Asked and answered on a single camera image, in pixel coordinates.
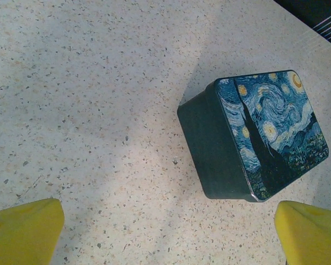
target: white floor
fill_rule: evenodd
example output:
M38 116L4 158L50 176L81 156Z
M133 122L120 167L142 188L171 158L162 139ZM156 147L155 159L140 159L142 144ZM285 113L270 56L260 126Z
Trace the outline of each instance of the white floor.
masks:
M179 102L285 69L330 157L266 203L208 200ZM0 0L0 209L48 197L52 264L284 264L278 202L331 209L331 44L271 0Z

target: yellow object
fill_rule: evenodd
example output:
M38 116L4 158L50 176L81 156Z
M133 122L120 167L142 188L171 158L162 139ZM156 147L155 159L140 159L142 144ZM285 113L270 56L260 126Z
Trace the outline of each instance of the yellow object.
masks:
M283 201L275 226L289 265L331 265L331 211Z
M63 223L57 199L0 211L0 265L49 264Z

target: tin lid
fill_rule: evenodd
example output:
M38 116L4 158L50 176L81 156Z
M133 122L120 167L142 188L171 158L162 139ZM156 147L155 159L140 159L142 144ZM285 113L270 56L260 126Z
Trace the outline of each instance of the tin lid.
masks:
M216 92L252 195L267 200L328 157L328 146L294 71L218 79Z

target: swirling sky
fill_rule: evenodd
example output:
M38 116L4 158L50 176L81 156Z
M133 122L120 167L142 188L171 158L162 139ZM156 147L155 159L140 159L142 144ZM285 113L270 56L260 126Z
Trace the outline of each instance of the swirling sky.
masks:
M278 152L286 145L291 146L297 132L309 124L312 114L298 75L288 71L237 77L236 81L263 141ZM255 171L260 162L244 125L243 106L233 79L222 79L217 87L244 165L248 171Z

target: printed artwork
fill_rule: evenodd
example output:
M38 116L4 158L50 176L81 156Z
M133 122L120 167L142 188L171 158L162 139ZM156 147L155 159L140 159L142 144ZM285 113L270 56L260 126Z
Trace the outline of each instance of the printed artwork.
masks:
M296 72L221 79L217 88L248 182L259 200L277 193L328 156Z

